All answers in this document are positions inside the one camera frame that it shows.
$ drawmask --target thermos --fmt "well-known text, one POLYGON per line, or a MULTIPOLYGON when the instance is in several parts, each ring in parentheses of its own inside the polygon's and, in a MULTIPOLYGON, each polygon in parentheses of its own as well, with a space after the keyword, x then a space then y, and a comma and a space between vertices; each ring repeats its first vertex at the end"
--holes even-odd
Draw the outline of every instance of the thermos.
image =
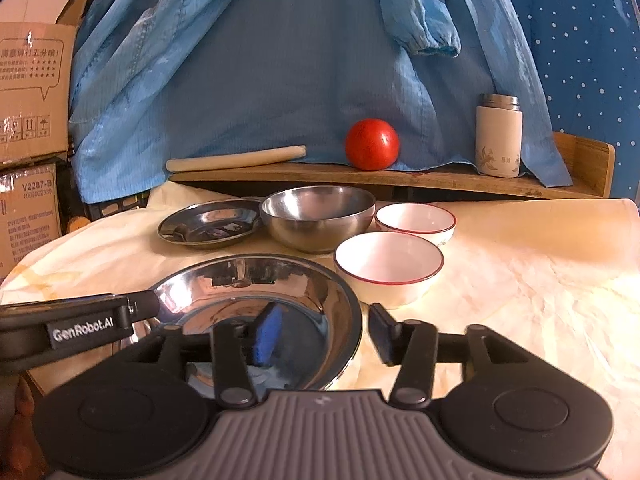
POLYGON ((480 173, 513 178, 520 172, 522 112, 518 98, 482 94, 476 108, 476 167, 480 173))

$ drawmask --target stainless steel plate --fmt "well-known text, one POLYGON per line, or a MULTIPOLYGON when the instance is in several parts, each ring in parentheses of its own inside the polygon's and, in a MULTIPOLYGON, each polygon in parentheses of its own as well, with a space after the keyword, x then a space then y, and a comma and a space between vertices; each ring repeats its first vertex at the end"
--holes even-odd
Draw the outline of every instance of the stainless steel plate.
POLYGON ((260 201, 231 198, 195 204, 160 222, 158 235, 173 244, 199 249, 235 244, 262 227, 260 201))
MULTIPOLYGON (((354 357, 362 336, 355 294, 337 274, 302 258, 246 254, 189 267, 155 285, 158 321, 208 332, 216 323, 252 319, 271 302, 279 329, 268 364, 250 367, 256 392, 329 387, 354 357)), ((212 396, 210 364, 191 364, 188 381, 212 396)))

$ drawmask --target red tomato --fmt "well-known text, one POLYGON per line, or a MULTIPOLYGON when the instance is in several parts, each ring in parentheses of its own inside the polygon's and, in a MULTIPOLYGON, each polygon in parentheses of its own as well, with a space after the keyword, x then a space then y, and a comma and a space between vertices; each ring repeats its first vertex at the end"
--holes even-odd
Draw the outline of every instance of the red tomato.
POLYGON ((398 158, 400 140, 391 124, 364 119, 349 130, 344 150, 349 162, 359 170, 384 170, 398 158))

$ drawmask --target white bowl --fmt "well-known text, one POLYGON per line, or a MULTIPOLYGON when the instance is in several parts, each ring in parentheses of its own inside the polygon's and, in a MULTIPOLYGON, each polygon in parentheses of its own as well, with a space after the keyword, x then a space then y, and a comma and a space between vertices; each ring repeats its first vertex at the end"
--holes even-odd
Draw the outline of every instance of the white bowl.
POLYGON ((416 235, 440 246, 451 240, 456 217, 431 204, 399 203, 378 209, 376 225, 383 231, 416 235))
POLYGON ((423 238, 375 231, 342 242, 334 252, 334 265, 360 301, 398 308, 427 292, 444 256, 423 238))

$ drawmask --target blue fabric with white dots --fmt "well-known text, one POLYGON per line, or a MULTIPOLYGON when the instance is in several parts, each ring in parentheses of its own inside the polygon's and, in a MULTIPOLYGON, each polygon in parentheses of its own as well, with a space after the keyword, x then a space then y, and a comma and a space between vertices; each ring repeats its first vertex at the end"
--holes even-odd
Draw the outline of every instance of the blue fabric with white dots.
POLYGON ((555 131, 616 148, 612 197, 640 180, 640 32, 632 0, 511 0, 555 131))
POLYGON ((82 198, 157 186, 169 158, 306 144, 308 162, 346 163, 366 117, 398 131, 395 170, 472 163, 478 95, 496 90, 522 103, 523 163, 569 184, 510 0, 444 3, 95 0, 70 94, 82 198))

